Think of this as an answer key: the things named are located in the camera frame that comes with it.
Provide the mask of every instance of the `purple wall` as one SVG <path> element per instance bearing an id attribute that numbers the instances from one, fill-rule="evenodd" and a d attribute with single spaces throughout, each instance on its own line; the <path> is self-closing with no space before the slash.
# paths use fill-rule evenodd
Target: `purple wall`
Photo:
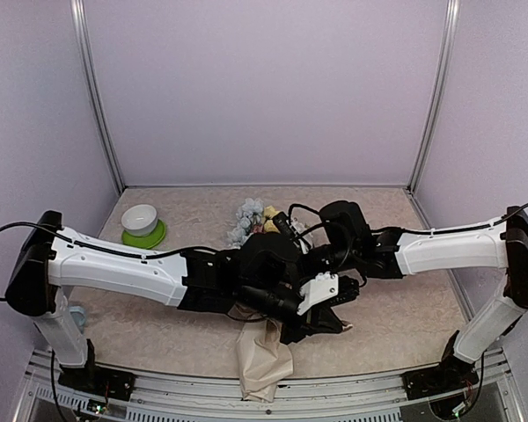
<path id="1" fill-rule="evenodd" d="M 49 208 L 96 234 L 116 201 L 86 96 L 69 2 L 0 0 L 0 225 Z M 0 295 L 27 230 L 0 236 Z M 0 303 L 0 421 L 39 335 Z"/>
<path id="2" fill-rule="evenodd" d="M 87 2 L 130 185 L 408 181 L 446 1 Z"/>
<path id="3" fill-rule="evenodd" d="M 437 226 L 487 220 L 528 201 L 528 1 L 463 2 L 419 198 Z M 478 309 L 500 274 L 459 276 Z M 504 346 L 528 411 L 528 315 Z"/>

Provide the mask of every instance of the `black wire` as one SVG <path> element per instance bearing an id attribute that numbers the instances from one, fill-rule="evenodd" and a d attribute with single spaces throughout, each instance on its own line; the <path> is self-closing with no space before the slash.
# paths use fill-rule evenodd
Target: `black wire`
<path id="1" fill-rule="evenodd" d="M 46 227 L 40 226 L 39 224 L 35 224 L 34 222 L 11 222 L 9 224 L 5 224 L 4 226 L 0 227 L 0 233 L 3 231 L 6 231 L 7 229 L 12 229 L 14 227 L 32 227 L 34 229 L 39 229 L 46 231 L 48 234 L 59 237 L 60 239 L 64 240 L 65 242 L 72 242 L 70 238 L 60 235 L 56 233 L 55 231 L 48 229 Z M 0 302 L 6 302 L 5 297 L 0 297 Z"/>
<path id="2" fill-rule="evenodd" d="M 31 227 L 33 229 L 38 229 L 38 230 L 41 230 L 41 231 L 45 231 L 49 235 L 58 237 L 59 239 L 63 240 L 64 242 L 66 242 L 68 244 L 74 244 L 76 246 L 81 246 L 83 248 L 92 249 L 92 250 L 100 251 L 100 252 L 104 252 L 104 253 L 109 253 L 111 255 L 117 255 L 119 257 L 125 257 L 125 258 L 135 258 L 135 259 L 147 259 L 147 260 L 150 260 L 150 259 L 166 258 L 166 257 L 170 257 L 172 255 L 177 255 L 179 253 L 186 252 L 186 251 L 209 251 L 209 252 L 213 252 L 213 253 L 217 253 L 218 252 L 218 250 L 213 249 L 213 248 L 209 248 L 208 246 L 187 246 L 185 248 L 179 248 L 179 249 L 176 249 L 174 251 L 161 252 L 161 253 L 156 253 L 156 254 L 153 254 L 153 255 L 140 255 L 138 253 L 117 251 L 117 250 L 114 250 L 114 249 L 109 249 L 109 248 L 105 248 L 105 247 L 102 247 L 102 246 L 97 246 L 96 244 L 88 244 L 87 242 L 82 242 L 80 240 L 76 240 L 73 243 L 72 239 L 70 237 L 61 235 L 60 233 L 57 233 L 54 230 L 51 230 L 51 229 L 49 229 L 49 228 L 47 228 L 45 226 L 41 226 L 41 225 L 36 224 L 34 222 L 11 222 L 11 223 L 5 224 L 4 226 L 0 227 L 0 233 L 2 233 L 3 231 L 6 231 L 7 229 L 13 229 L 15 227 Z M 5 297 L 0 297 L 0 302 L 6 302 L 6 298 Z"/>
<path id="3" fill-rule="evenodd" d="M 291 223 L 291 215 L 293 214 L 294 208 L 301 208 L 301 209 L 304 209 L 305 211 L 309 211 L 312 214 L 319 215 L 319 211 L 317 211 L 316 209 L 313 209 L 311 207 L 307 207 L 304 204 L 294 203 L 294 204 L 291 204 L 290 208 L 288 209 L 288 222 L 289 223 Z"/>
<path id="4" fill-rule="evenodd" d="M 475 407 L 475 404 L 479 400 L 479 397 L 481 395 L 481 390 L 483 389 L 483 376 L 485 374 L 485 353 L 481 355 L 481 375 L 479 379 L 479 388 L 477 389 L 477 394 L 475 395 L 474 400 L 469 404 L 469 407 L 466 409 L 466 411 L 459 414 L 461 418 L 463 418 L 467 413 L 472 411 L 473 407 Z"/>
<path id="5" fill-rule="evenodd" d="M 463 418 L 467 413 L 472 411 L 473 407 L 475 407 L 475 404 L 479 400 L 479 397 L 481 395 L 481 391 L 483 390 L 483 376 L 485 376 L 485 352 L 483 352 L 483 354 L 481 355 L 481 375 L 480 375 L 480 379 L 479 379 L 479 388 L 477 388 L 477 393 L 475 394 L 475 398 L 469 404 L 469 407 L 465 411 L 460 412 L 457 417 L 456 417 L 455 414 L 453 414 L 449 418 L 441 418 L 439 416 L 437 418 L 439 418 L 440 420 L 458 420 L 458 418 Z"/>
<path id="6" fill-rule="evenodd" d="M 59 412 L 59 416 L 62 419 L 62 422 L 69 422 L 64 415 L 62 414 L 61 406 L 59 405 L 59 398 L 56 396 L 56 386 L 55 386 L 55 351 L 51 352 L 51 389 L 53 390 L 53 400 L 55 400 L 55 407 Z"/>
<path id="7" fill-rule="evenodd" d="M 311 232 L 313 232 L 313 231 L 315 231 L 317 229 L 323 229 L 326 226 L 332 226 L 332 227 L 337 227 L 337 228 L 341 229 L 344 232 L 344 236 L 346 237 L 346 252 L 344 253 L 344 258 L 342 258 L 342 261 L 336 267 L 336 269 L 338 269 L 338 268 L 341 268 L 344 265 L 344 263 L 346 262 L 346 260 L 348 259 L 348 256 L 350 255 L 350 252 L 352 251 L 352 245 L 354 244 L 354 238 L 350 235 L 350 232 L 348 231 L 348 229 L 345 226 L 343 226 L 342 224 L 340 224 L 338 222 L 329 222 L 329 221 L 320 222 L 318 224 L 315 224 L 314 226 L 311 226 L 309 229 L 299 233 L 295 237 L 295 240 L 297 241 L 300 238 L 302 238 L 304 236 L 307 236 L 309 233 L 311 233 Z"/>
<path id="8" fill-rule="evenodd" d="M 506 222 L 507 220 L 510 220 L 512 217 L 514 217 L 515 215 L 517 215 L 520 211 L 523 211 L 525 209 L 528 208 L 528 202 L 526 202 L 523 206 L 521 207 L 518 207 L 517 209 L 515 209 L 512 213 L 510 213 L 509 215 L 506 215 L 504 216 L 501 220 L 499 220 L 498 222 L 496 222 L 494 225 L 495 226 L 498 226 L 499 224 L 503 224 L 504 222 Z"/>
<path id="9" fill-rule="evenodd" d="M 475 230 L 482 230 L 482 229 L 490 229 L 491 227 L 498 226 L 500 224 L 503 224 L 504 222 L 510 220 L 512 217 L 520 213 L 521 211 L 528 208 L 528 202 L 526 202 L 524 205 L 517 207 L 513 212 L 511 212 L 508 215 L 505 215 L 501 220 L 498 220 L 494 222 L 493 224 L 485 223 L 480 224 L 478 226 L 471 226 L 471 227 L 459 227 L 457 229 L 443 229 L 443 230 L 410 230 L 410 229 L 402 229 L 400 227 L 394 227 L 394 226 L 387 226 L 382 227 L 380 229 L 374 229 L 371 232 L 372 233 L 379 233 L 386 230 L 400 230 L 403 233 L 409 233 L 411 235 L 451 235 L 453 233 L 465 233 L 469 231 L 475 231 Z"/>

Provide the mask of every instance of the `white pet bowl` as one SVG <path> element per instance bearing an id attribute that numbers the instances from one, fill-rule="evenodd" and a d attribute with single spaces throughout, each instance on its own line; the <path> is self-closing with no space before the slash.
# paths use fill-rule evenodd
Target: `white pet bowl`
<path id="1" fill-rule="evenodd" d="M 131 207 L 121 218 L 121 224 L 131 236 L 148 236 L 157 223 L 157 210 L 147 204 Z"/>

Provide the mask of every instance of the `beige floor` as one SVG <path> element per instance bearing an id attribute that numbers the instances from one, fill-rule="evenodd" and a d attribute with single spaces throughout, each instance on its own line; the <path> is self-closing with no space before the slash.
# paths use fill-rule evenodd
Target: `beige floor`
<path id="1" fill-rule="evenodd" d="M 158 249 L 205 244 L 226 246 L 235 210 L 246 197 L 287 209 L 291 202 L 320 208 L 338 200 L 357 202 L 372 228 L 421 227 L 400 189 L 350 187 L 190 187 L 128 189 L 102 231 L 120 242 L 120 219 L 136 204 L 156 207 L 168 224 Z M 298 213 L 304 222 L 313 215 Z M 323 234 L 318 236 L 324 243 Z M 75 288 L 70 301 L 88 312 L 85 335 L 100 362 L 169 374 L 237 377 L 235 341 L 242 324 L 226 316 L 178 311 L 143 298 Z M 358 375 L 438 361 L 448 337 L 464 319 L 446 273 L 404 280 L 370 280 L 355 302 L 335 308 L 355 328 L 317 335 L 290 346 L 293 377 Z"/>

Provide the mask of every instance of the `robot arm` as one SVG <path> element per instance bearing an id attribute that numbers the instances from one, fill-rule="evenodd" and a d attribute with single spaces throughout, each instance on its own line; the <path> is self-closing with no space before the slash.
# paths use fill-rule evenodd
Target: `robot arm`
<path id="1" fill-rule="evenodd" d="M 93 345 L 71 320 L 63 286 L 103 288 L 198 312 L 227 314 L 241 302 L 282 321 L 282 342 L 287 344 L 348 328 L 332 307 L 354 300 L 360 285 L 340 272 L 355 269 L 364 279 L 401 279 L 436 269 L 508 268 L 508 277 L 487 305 L 451 338 L 441 363 L 430 373 L 405 374 L 406 386 L 415 386 L 407 389 L 411 398 L 461 388 L 473 375 L 473 363 L 528 310 L 524 212 L 505 222 L 494 219 L 416 232 L 372 231 L 357 204 L 347 201 L 328 204 L 319 217 L 329 243 L 308 251 L 300 247 L 300 235 L 280 213 L 274 219 L 280 234 L 253 235 L 240 250 L 185 248 L 161 255 L 63 228 L 61 215 L 49 211 L 40 226 L 59 236 L 39 230 L 29 236 L 6 300 L 32 317 L 56 350 L 65 385 L 90 392 L 100 390 L 98 385 L 106 380 L 96 379 Z"/>

